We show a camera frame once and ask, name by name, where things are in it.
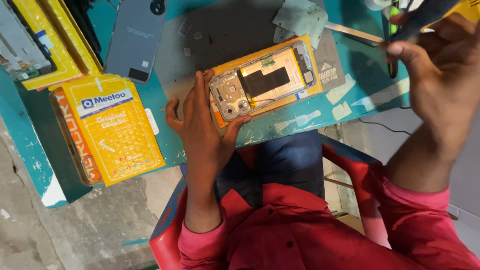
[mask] hand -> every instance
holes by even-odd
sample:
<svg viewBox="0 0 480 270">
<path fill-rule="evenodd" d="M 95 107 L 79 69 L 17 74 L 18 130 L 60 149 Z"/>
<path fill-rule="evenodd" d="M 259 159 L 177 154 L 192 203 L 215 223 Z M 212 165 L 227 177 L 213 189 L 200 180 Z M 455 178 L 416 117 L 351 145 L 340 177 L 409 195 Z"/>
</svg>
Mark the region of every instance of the hand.
<svg viewBox="0 0 480 270">
<path fill-rule="evenodd" d="M 195 86 L 183 104 L 184 121 L 175 115 L 179 104 L 173 98 L 165 107 L 167 125 L 180 136 L 187 156 L 186 181 L 189 187 L 210 190 L 215 177 L 225 167 L 235 151 L 235 142 L 242 125 L 252 119 L 250 115 L 236 118 L 227 127 L 225 136 L 218 133 L 210 115 L 210 88 L 208 82 L 215 75 L 208 70 L 197 71 Z"/>
<path fill-rule="evenodd" d="M 435 32 L 420 34 L 418 45 L 394 42 L 387 51 L 408 70 L 413 111 L 456 155 L 480 100 L 480 26 L 454 13 L 430 28 Z"/>
</svg>

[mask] pink sleeve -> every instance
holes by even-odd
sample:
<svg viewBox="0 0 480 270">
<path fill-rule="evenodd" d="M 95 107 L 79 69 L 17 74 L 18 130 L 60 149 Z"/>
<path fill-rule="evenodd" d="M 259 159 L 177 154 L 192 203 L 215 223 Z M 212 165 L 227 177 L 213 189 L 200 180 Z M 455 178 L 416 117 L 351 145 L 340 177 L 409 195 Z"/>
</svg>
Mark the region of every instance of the pink sleeve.
<svg viewBox="0 0 480 270">
<path fill-rule="evenodd" d="M 222 223 L 207 233 L 193 233 L 182 223 L 179 237 L 180 264 L 183 269 L 226 269 L 227 226 Z"/>
<path fill-rule="evenodd" d="M 458 238 L 446 209 L 450 192 L 408 191 L 382 177 L 380 211 L 392 249 L 428 269 L 480 269 Z"/>
</svg>

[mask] yellow packaging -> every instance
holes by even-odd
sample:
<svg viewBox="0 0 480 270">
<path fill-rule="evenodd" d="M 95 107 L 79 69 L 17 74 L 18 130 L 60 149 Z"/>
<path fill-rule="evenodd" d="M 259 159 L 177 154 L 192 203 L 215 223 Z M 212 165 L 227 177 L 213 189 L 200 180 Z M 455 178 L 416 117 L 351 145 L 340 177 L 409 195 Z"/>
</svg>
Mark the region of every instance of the yellow packaging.
<svg viewBox="0 0 480 270">
<path fill-rule="evenodd" d="M 13 0 L 13 3 L 17 6 L 33 32 L 39 33 L 43 30 L 46 32 L 46 35 L 40 38 L 40 40 L 42 43 L 45 43 L 42 39 L 47 40 L 47 48 L 57 66 L 55 72 L 23 81 L 22 84 L 25 88 L 28 90 L 43 89 L 83 76 L 37 1 Z"/>
<path fill-rule="evenodd" d="M 240 66 L 244 63 L 247 63 L 247 62 L 255 60 L 259 57 L 262 57 L 263 55 L 269 54 L 270 52 L 273 52 L 273 51 L 275 51 L 275 50 L 277 50 L 281 47 L 284 47 L 285 45 L 294 43 L 295 41 L 298 41 L 298 40 L 302 40 L 303 42 L 305 42 L 305 45 L 307 46 L 308 54 L 311 55 L 312 66 L 315 69 L 314 72 L 315 72 L 315 74 L 318 74 L 317 64 L 315 63 L 315 58 L 313 57 L 312 45 L 310 43 L 310 37 L 309 37 L 308 34 L 304 34 L 301 37 L 285 41 L 285 42 L 277 44 L 273 47 L 261 50 L 259 52 L 252 53 L 252 54 L 244 56 L 242 58 L 239 58 L 239 59 L 230 61 L 228 63 L 225 63 L 223 65 L 214 67 L 213 70 L 215 71 L 215 74 L 223 73 L 227 70 L 230 70 L 232 68 Z M 307 90 L 302 91 L 301 93 L 298 93 L 297 95 L 293 95 L 293 96 L 290 96 L 288 98 L 284 98 L 284 99 L 282 99 L 282 100 L 280 100 L 280 101 L 278 101 L 278 102 L 276 102 L 272 105 L 269 105 L 269 106 L 267 106 L 267 107 L 265 107 L 261 110 L 257 110 L 255 112 L 251 113 L 250 115 L 251 116 L 259 115 L 259 114 L 267 112 L 269 110 L 273 110 L 273 109 L 288 105 L 290 103 L 293 103 L 293 102 L 297 101 L 298 99 L 302 99 L 302 98 L 305 98 L 305 97 L 309 97 L 309 96 L 319 94 L 319 93 L 322 92 L 322 90 L 323 90 L 322 89 L 322 84 L 318 80 L 316 85 L 308 88 Z M 213 108 L 213 111 L 215 113 L 215 118 L 218 122 L 219 127 L 222 128 L 222 127 L 228 125 L 228 122 L 225 122 L 223 120 L 222 115 L 218 111 L 218 106 L 215 104 L 215 100 L 213 99 L 212 94 L 210 94 L 210 103 L 212 104 L 212 108 Z"/>
<path fill-rule="evenodd" d="M 165 166 L 134 83 L 108 74 L 62 88 L 105 185 Z"/>
<path fill-rule="evenodd" d="M 38 2 L 80 71 L 84 75 L 100 76 L 103 68 L 65 2 L 63 0 L 38 0 Z"/>
</svg>

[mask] person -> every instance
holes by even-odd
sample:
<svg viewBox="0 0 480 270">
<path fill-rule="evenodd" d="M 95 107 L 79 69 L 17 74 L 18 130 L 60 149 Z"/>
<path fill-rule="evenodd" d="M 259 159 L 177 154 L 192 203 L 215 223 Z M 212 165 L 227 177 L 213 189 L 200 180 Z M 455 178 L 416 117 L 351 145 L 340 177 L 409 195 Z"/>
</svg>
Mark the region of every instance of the person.
<svg viewBox="0 0 480 270">
<path fill-rule="evenodd" d="M 405 16 L 392 20 L 401 24 Z M 217 132 L 209 111 L 214 75 L 197 72 L 184 120 L 179 101 L 167 124 L 183 141 L 188 198 L 179 249 L 184 269 L 480 269 L 459 240 L 446 208 L 449 175 L 480 100 L 480 26 L 454 13 L 420 34 L 417 44 L 388 46 L 410 76 L 410 103 L 423 120 L 383 167 L 367 179 L 376 194 L 391 249 L 335 219 L 324 201 L 317 131 L 257 147 L 250 169 L 235 150 L 242 125 Z"/>
</svg>

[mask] red plastic chair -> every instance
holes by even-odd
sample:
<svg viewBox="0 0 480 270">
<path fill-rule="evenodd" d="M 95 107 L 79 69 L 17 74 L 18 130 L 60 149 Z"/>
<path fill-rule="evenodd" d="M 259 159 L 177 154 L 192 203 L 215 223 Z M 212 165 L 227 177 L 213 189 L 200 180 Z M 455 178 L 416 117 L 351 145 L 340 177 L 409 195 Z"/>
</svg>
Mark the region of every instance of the red plastic chair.
<svg viewBox="0 0 480 270">
<path fill-rule="evenodd" d="M 320 137 L 323 156 L 345 170 L 352 179 L 365 235 L 372 241 L 389 248 L 385 225 L 377 210 L 378 203 L 365 181 L 380 171 L 382 163 L 324 135 Z M 150 247 L 161 270 L 181 269 L 178 238 L 185 218 L 186 204 L 187 185 L 182 178 L 150 238 Z"/>
</svg>

